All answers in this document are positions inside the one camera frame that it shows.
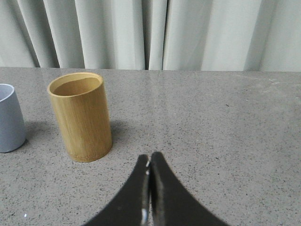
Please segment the white curtain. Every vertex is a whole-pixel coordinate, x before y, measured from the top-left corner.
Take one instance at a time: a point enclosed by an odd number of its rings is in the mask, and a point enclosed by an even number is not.
[[[0,66],[301,71],[301,1],[0,0]]]

